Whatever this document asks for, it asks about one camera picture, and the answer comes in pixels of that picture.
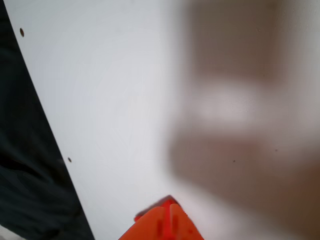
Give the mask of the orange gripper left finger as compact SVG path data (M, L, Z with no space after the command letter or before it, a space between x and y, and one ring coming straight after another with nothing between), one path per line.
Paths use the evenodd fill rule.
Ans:
M119 238L120 240L161 240L164 235L165 204L168 200L158 201L139 212L134 224Z

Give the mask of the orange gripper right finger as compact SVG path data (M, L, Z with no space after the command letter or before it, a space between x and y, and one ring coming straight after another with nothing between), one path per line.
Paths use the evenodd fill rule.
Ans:
M174 200L167 204L167 239L168 240L203 240L193 221L183 208Z

